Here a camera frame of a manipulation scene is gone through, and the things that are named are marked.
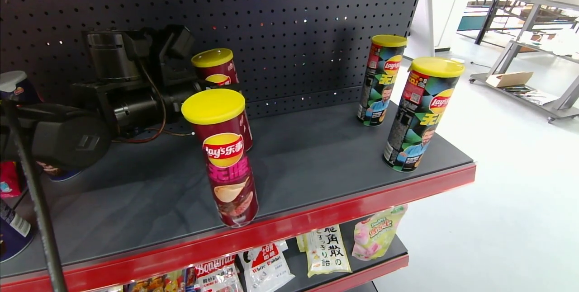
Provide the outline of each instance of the black pole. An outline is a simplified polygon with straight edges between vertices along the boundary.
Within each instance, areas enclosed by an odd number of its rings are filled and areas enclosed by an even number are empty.
[[[480,29],[480,31],[478,31],[478,35],[476,35],[476,39],[474,41],[476,45],[480,45],[482,39],[484,38],[484,35],[486,34],[486,31],[488,31],[490,25],[493,23],[494,15],[497,12],[497,5],[498,0],[493,0],[493,2],[490,3],[489,11],[486,14],[486,18],[484,19],[482,28]]]
[[[52,222],[50,221],[50,214],[48,205],[40,180],[38,179],[38,172],[35,169],[35,162],[33,160],[31,146],[24,140],[22,135],[22,128],[18,117],[16,115],[16,105],[14,102],[2,99],[2,108],[6,113],[8,120],[8,127],[10,127],[11,136],[18,148],[18,156],[22,162],[22,169],[24,176],[28,182],[28,190],[30,197],[33,199],[34,211],[37,215],[38,230],[40,231],[42,239],[42,249],[44,249],[44,256],[46,260],[46,268],[50,276],[50,283],[54,292],[67,292],[64,274],[62,273],[62,263],[58,256],[58,247],[56,246],[56,239],[54,238],[54,230],[52,229]]]

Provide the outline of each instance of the robotic arm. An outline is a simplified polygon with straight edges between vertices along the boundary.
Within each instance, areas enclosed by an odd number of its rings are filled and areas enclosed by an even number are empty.
[[[194,38],[185,26],[83,31],[83,38],[97,79],[72,84],[75,107],[43,103],[17,110],[33,157],[51,166],[87,168],[102,158],[111,140],[119,136],[126,142],[149,141],[130,139],[147,127],[177,121],[188,97],[217,87],[186,68],[170,65],[191,54]],[[225,87],[239,90],[237,85]],[[4,120],[2,115],[2,160],[18,160]]]

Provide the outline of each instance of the yellow plastic lid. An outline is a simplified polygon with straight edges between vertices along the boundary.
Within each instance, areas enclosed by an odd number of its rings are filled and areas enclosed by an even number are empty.
[[[246,107],[241,93],[229,89],[211,89],[193,94],[181,106],[188,122],[196,125],[214,125],[234,119]]]
[[[422,74],[436,77],[457,77],[465,71],[465,65],[440,57],[415,58],[410,68]]]
[[[372,43],[381,47],[403,47],[408,43],[408,39],[398,35],[380,34],[372,37]]]
[[[233,59],[233,51],[227,48],[216,48],[197,53],[191,58],[191,63],[195,67],[207,68],[219,66]]]

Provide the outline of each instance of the red shelf edge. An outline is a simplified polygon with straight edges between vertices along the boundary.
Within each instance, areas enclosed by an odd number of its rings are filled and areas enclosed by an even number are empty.
[[[68,290],[86,292],[126,284],[304,234],[337,223],[374,214],[393,205],[436,195],[475,179],[476,164],[470,163],[418,179],[317,203],[298,210],[258,220],[244,228],[225,229],[196,235],[155,247],[131,251],[104,259],[64,267]],[[51,290],[46,271],[0,280],[2,292],[46,292]]]
[[[342,292],[408,266],[408,254],[312,288],[308,292]]]

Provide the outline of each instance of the pink snack bag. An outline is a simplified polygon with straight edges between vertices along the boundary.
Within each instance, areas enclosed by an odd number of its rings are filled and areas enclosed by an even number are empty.
[[[396,229],[408,204],[377,212],[354,227],[352,255],[360,260],[382,257],[396,235]]]

